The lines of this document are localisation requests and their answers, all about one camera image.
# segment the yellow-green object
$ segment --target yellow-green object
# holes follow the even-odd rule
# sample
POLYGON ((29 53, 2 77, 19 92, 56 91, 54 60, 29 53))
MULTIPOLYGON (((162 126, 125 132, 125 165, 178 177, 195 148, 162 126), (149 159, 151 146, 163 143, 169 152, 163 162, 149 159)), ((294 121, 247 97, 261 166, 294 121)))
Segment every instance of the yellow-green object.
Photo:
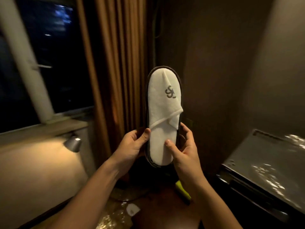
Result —
POLYGON ((182 185, 181 185, 180 180, 176 182, 175 186, 176 186, 176 189, 177 189, 177 191, 178 191, 179 193, 181 193, 187 200, 189 200, 189 201, 191 200, 191 196, 189 195, 188 192, 186 192, 186 191, 184 190, 184 188, 183 188, 182 185))

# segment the black slipper edge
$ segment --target black slipper edge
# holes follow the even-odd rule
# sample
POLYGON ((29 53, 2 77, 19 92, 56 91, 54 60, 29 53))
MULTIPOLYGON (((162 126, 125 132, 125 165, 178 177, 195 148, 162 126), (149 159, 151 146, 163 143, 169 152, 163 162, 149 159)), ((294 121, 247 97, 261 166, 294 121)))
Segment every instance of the black slipper edge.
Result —
MULTIPOLYGON (((148 77, 147 77, 147 81, 146 81, 146 87, 145 87, 145 112, 146 112, 146 122, 145 122, 145 126, 148 128, 149 127, 149 113, 148 113, 148 84, 149 84, 149 81, 150 81, 150 77, 152 75, 152 73, 154 73, 155 70, 157 69, 160 69, 160 68, 166 68, 166 69, 169 69, 171 70, 177 77, 178 79, 178 82, 179 82, 179 85, 180 85, 180 90, 181 90, 181 107, 183 107, 183 93, 182 93, 182 85, 181 85, 181 80, 180 80, 180 77, 179 75, 174 71, 174 69, 168 67, 168 66, 157 66, 155 67, 154 69, 151 70, 151 72, 149 73, 148 77)), ((178 136, 179 136, 179 131, 180 131, 180 123, 181 123, 181 114, 180 114, 180 117, 179 117, 179 126, 178 126, 178 130, 177 130, 177 136, 176 136, 176 145, 177 145, 177 141, 178 141, 178 136)), ((150 154, 149 154, 149 140, 148 142, 146 143, 145 145, 145 157, 147 159, 147 161, 155 168, 161 168, 161 167, 164 167, 164 166, 167 166, 167 165, 157 165, 155 164, 151 157, 150 157, 150 154)))

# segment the lamp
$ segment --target lamp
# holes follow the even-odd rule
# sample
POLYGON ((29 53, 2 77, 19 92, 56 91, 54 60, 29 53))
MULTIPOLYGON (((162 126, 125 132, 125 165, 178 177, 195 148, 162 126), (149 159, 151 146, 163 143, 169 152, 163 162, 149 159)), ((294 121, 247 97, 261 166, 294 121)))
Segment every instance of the lamp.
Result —
POLYGON ((72 135, 69 139, 67 139, 63 145, 70 151, 78 153, 81 147, 81 139, 77 135, 72 135))

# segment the black monogram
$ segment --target black monogram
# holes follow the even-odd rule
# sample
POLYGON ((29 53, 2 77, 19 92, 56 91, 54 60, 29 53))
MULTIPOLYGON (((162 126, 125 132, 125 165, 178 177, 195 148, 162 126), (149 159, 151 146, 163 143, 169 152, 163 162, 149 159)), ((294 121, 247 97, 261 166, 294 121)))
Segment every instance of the black monogram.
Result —
POLYGON ((165 94, 168 98, 175 99, 176 96, 173 96, 175 93, 173 92, 173 89, 171 89, 171 86, 169 85, 168 88, 165 90, 165 94))

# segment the person's left hand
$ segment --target person's left hand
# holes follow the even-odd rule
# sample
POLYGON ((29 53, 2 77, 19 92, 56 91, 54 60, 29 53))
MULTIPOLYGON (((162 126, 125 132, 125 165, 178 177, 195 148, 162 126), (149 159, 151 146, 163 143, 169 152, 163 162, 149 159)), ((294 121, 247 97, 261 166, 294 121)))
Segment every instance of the person's left hand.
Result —
POLYGON ((129 171, 141 147, 148 141, 150 129, 146 128, 144 132, 143 130, 137 129, 125 134, 119 147, 109 158, 118 170, 117 178, 124 176, 129 171))

